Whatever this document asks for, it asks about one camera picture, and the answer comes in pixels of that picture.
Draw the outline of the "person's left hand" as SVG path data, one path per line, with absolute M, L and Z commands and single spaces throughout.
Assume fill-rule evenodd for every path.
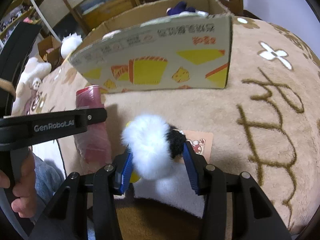
M 21 166 L 20 180 L 12 189 L 16 197 L 11 202 L 12 210 L 21 218 L 31 218 L 37 209 L 37 193 L 35 190 L 35 160 L 31 148 L 28 148 L 28 156 L 24 159 Z

